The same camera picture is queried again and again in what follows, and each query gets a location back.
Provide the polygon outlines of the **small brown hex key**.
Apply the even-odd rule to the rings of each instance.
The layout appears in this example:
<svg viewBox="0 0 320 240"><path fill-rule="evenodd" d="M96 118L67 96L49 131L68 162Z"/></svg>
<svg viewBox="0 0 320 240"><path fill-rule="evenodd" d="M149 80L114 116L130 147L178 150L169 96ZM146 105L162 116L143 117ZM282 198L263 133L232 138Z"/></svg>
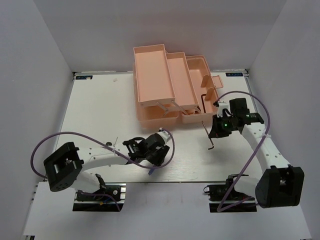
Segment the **small brown hex key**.
<svg viewBox="0 0 320 240"><path fill-rule="evenodd" d="M209 147L208 150L212 150L212 149L215 148L215 145L214 145L212 139L209 137L209 132L208 132L208 130L207 130L207 127L206 127L205 123L204 123L203 121L201 121L201 124L202 124L202 126L203 126L203 128L204 128L204 131L205 131L205 133L206 133L206 135L207 135L207 137L208 137L208 139L209 139L209 142L210 142L210 144L211 144L211 147Z"/></svg>

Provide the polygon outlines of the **large brown hex key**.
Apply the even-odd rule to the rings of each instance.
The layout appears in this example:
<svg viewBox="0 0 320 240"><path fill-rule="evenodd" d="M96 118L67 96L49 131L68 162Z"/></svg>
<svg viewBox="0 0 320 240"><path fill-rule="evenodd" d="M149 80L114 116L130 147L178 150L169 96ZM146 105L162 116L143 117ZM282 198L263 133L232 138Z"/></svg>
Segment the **large brown hex key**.
<svg viewBox="0 0 320 240"><path fill-rule="evenodd" d="M201 102L202 102L202 108L203 108L203 112L206 113L206 106L205 106L205 97L206 97L206 93L202 94L201 97Z"/></svg>

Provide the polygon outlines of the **pink plastic tool box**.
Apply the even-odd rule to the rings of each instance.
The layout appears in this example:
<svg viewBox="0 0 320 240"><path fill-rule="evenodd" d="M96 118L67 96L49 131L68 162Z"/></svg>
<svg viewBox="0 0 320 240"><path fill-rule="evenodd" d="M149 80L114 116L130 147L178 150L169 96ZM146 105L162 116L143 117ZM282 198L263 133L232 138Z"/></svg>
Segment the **pink plastic tool box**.
<svg viewBox="0 0 320 240"><path fill-rule="evenodd" d="M224 85L218 74L211 74L203 55L168 53L164 44L134 47L133 53L135 108L143 128L211 121Z"/></svg>

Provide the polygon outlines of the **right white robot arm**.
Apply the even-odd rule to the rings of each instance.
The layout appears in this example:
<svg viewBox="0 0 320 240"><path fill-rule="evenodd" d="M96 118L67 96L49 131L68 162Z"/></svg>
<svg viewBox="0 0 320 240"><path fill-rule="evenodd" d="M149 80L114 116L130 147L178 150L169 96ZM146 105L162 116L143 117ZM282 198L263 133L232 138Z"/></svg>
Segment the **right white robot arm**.
<svg viewBox="0 0 320 240"><path fill-rule="evenodd" d="M297 206L300 203L305 174L292 166L267 134L267 126L257 112L250 112L245 98L228 103L214 102L217 114L212 117L210 139L226 138L238 131L249 143L261 167L262 176L252 178L240 171L229 175L222 201L238 199L243 194L257 200L262 208Z"/></svg>

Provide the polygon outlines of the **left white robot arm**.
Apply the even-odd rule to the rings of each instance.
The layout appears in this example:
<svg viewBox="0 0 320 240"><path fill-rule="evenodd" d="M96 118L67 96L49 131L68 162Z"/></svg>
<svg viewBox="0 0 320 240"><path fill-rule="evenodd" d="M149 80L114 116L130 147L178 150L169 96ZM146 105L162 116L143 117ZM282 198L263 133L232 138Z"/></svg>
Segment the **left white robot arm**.
<svg viewBox="0 0 320 240"><path fill-rule="evenodd" d="M96 148L77 147L74 142L67 142L43 162L50 190L60 192L73 188L99 200L106 193L103 178L88 170L113 165L138 166L142 161L148 161L153 168L160 167L170 150L171 139L168 132L160 130L147 138L134 137Z"/></svg>

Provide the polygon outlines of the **blue red screwdriver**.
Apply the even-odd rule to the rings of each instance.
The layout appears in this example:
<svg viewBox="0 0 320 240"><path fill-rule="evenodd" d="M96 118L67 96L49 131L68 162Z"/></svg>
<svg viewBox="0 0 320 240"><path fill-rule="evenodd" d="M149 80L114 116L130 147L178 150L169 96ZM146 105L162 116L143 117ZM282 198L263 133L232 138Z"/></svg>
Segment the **blue red screwdriver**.
<svg viewBox="0 0 320 240"><path fill-rule="evenodd" d="M153 172L154 172L154 169L152 168L149 170L148 175L150 176Z"/></svg>

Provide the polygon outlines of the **green black screwdriver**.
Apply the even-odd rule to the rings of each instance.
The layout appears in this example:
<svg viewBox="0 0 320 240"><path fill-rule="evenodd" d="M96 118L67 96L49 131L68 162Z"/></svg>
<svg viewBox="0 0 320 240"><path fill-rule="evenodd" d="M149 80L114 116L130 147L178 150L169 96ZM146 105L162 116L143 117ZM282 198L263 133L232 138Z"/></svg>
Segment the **green black screwdriver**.
<svg viewBox="0 0 320 240"><path fill-rule="evenodd" d="M108 141L108 142L105 143L105 145L109 146L109 147L110 146L115 146L117 144L118 138L119 137L117 136L114 141Z"/></svg>

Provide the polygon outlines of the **left blue label sticker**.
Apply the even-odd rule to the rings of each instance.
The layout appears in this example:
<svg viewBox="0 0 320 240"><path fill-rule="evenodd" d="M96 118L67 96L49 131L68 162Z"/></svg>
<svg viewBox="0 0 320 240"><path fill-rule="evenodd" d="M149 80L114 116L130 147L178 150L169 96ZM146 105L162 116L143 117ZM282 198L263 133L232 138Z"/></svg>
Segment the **left blue label sticker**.
<svg viewBox="0 0 320 240"><path fill-rule="evenodd" d="M77 75L75 77L76 80L92 80L93 76L92 75Z"/></svg>

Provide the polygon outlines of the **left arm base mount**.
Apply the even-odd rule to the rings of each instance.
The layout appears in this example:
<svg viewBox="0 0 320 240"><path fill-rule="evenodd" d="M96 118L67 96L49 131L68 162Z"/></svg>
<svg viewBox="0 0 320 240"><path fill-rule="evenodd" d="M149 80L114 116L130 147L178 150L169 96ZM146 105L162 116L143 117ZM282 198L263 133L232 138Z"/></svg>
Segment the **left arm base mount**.
<svg viewBox="0 0 320 240"><path fill-rule="evenodd" d="M126 198L125 183L106 183L106 190L103 194L107 194L116 201L116 203L105 195L87 195L76 193L73 202L73 212L120 212L124 206Z"/></svg>

